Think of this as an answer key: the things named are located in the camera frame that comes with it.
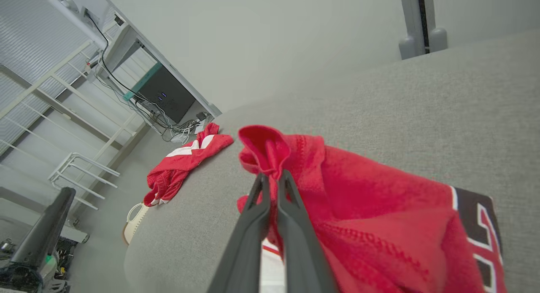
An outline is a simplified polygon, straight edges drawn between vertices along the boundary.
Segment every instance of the gray cushion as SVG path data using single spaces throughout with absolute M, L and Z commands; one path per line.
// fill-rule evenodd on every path
M 509 292 L 540 287 L 540 31 L 440 51 L 219 116 L 235 143 L 151 208 L 125 272 L 141 292 L 205 292 L 254 176 L 241 169 L 248 124 L 322 135 L 328 145 L 494 198 Z

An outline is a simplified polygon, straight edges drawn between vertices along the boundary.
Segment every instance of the white pipe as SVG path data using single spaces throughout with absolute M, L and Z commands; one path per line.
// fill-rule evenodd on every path
M 87 24 L 81 21 L 81 19 L 75 16 L 73 12 L 71 12 L 67 7 L 60 3 L 60 1 L 49 0 L 49 3 L 52 4 L 55 9 L 58 9 L 58 12 L 64 15 L 71 23 L 73 23 L 76 27 L 82 30 L 84 34 L 88 36 L 88 38 L 92 39 L 92 41 L 100 49 L 105 49 L 105 47 L 107 46 L 105 39 L 101 35 L 96 34 Z

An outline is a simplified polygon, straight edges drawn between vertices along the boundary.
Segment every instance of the stitching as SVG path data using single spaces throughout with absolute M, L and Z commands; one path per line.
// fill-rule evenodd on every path
M 351 229 L 344 229 L 340 228 L 338 226 L 330 226 L 329 224 L 320 224 L 323 228 L 326 228 L 334 233 L 351 237 L 357 241 L 361 241 L 363 243 L 368 243 L 370 245 L 373 245 L 378 251 L 384 251 L 388 253 L 389 255 L 392 255 L 396 257 L 397 259 L 410 264 L 413 269 L 419 274 L 424 281 L 428 281 L 429 277 L 429 270 L 425 269 L 421 264 L 420 261 L 414 259 L 409 254 L 406 254 L 399 246 L 395 245 L 394 243 L 391 243 L 389 241 L 386 241 L 384 239 L 381 239 L 380 237 L 376 237 L 372 233 L 366 233 L 362 231 L 356 231 Z

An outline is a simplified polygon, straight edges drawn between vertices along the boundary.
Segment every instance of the red cloth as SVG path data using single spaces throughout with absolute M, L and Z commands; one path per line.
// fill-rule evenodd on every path
M 148 207 L 158 203 L 167 203 L 178 193 L 189 171 L 203 160 L 233 143 L 229 135 L 218 134 L 219 126 L 208 124 L 197 139 L 168 154 L 147 177 L 148 187 L 152 190 L 144 197 Z
M 245 170 L 270 178 L 268 240 L 283 254 L 275 181 L 286 169 L 341 292 L 484 292 L 448 185 L 329 147 L 320 136 L 246 126 L 239 137 Z M 238 199 L 240 211 L 246 200 Z M 497 286 L 506 292 L 502 275 Z

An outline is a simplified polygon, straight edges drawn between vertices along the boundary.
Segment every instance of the beige shoe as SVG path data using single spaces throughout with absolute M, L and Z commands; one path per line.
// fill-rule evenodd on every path
M 139 210 L 139 212 L 137 212 L 135 217 L 130 220 L 131 214 L 137 207 L 141 207 L 141 209 Z M 148 212 L 148 208 L 149 207 L 147 207 L 141 202 L 134 205 L 133 208 L 131 208 L 130 212 L 127 213 L 127 223 L 122 230 L 122 239 L 124 240 L 126 245 L 129 245 L 131 243 L 131 239 L 133 238 L 135 231 L 137 231 L 141 220 L 143 220 L 144 215 L 146 215 L 146 212 Z

